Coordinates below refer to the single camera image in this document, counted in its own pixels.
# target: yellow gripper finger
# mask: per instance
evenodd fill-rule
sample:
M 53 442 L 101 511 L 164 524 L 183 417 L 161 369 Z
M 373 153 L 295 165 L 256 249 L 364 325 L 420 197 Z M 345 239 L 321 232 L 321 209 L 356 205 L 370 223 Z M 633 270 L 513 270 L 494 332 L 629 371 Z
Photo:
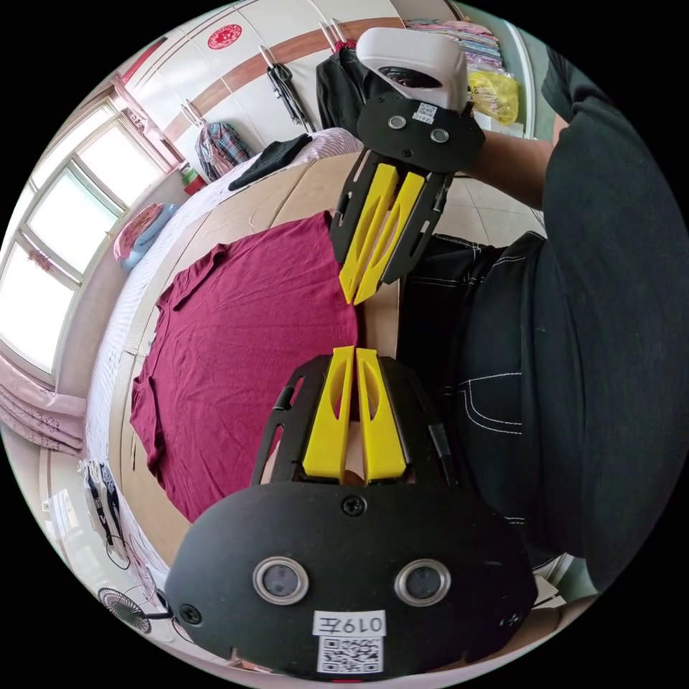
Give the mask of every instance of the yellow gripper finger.
M 301 463 L 311 478 L 344 479 L 353 379 L 354 347 L 336 347 Z
M 352 303 L 357 293 L 399 179 L 399 173 L 393 165 L 380 163 L 375 171 L 357 229 L 352 237 L 352 245 L 339 272 L 339 281 L 348 304 Z
M 357 349 L 357 383 L 366 484 L 397 479 L 406 462 L 375 350 Z
M 395 205 L 390 211 L 390 217 L 378 238 L 378 244 L 373 250 L 370 263 L 361 277 L 359 290 L 354 300 L 355 305 L 366 301 L 378 291 L 385 267 L 400 240 L 424 184 L 425 180 L 420 175 L 413 172 L 407 173 L 402 188 L 395 199 Z

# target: qr code sticker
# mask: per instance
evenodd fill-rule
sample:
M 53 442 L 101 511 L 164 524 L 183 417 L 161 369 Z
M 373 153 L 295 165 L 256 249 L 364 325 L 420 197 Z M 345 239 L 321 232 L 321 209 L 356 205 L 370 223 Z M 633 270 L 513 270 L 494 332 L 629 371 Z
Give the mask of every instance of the qr code sticker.
M 366 675 L 383 671 L 383 637 L 320 637 L 318 672 Z
M 436 106 L 430 106 L 428 103 L 419 103 L 416 112 L 412 115 L 412 119 L 425 122 L 426 124 L 433 124 L 437 112 L 438 108 Z

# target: pink pillow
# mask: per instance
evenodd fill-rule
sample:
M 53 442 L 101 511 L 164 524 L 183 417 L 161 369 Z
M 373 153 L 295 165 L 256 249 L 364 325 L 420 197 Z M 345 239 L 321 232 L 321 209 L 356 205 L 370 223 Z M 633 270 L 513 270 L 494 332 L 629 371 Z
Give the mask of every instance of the pink pillow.
M 162 203 L 151 203 L 150 206 L 146 206 L 122 228 L 113 246 L 116 261 L 122 258 L 129 258 L 134 242 L 146 232 L 162 210 Z

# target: pink curtain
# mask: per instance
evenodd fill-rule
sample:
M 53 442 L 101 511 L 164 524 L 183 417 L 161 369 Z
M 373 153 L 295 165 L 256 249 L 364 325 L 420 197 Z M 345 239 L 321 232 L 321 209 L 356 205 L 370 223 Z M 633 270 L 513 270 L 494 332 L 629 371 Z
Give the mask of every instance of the pink curtain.
M 46 390 L 0 357 L 0 421 L 35 445 L 81 457 L 86 400 Z

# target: black pants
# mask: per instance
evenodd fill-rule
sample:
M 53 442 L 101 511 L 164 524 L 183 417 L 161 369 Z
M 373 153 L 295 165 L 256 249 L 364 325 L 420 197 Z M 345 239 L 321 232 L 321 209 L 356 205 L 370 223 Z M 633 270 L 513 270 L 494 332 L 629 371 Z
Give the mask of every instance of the black pants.
M 530 284 L 542 245 L 535 233 L 508 248 L 433 236 L 403 285 L 398 338 L 468 479 L 519 529 L 535 567 L 560 554 L 540 537 Z

